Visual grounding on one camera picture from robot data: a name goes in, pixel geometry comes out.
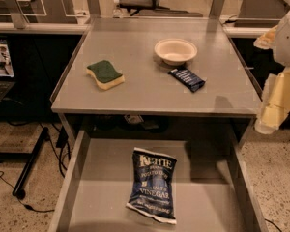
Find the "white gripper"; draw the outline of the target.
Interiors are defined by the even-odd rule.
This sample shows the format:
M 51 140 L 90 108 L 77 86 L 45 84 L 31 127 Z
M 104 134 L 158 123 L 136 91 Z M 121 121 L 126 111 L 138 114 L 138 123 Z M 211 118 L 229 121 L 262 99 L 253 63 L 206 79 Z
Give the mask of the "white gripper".
M 285 68 L 278 75 L 270 74 L 262 93 L 262 104 L 254 124 L 257 132 L 277 131 L 290 113 L 290 11 L 269 31 L 258 37 L 253 45 L 272 49 L 274 59 Z

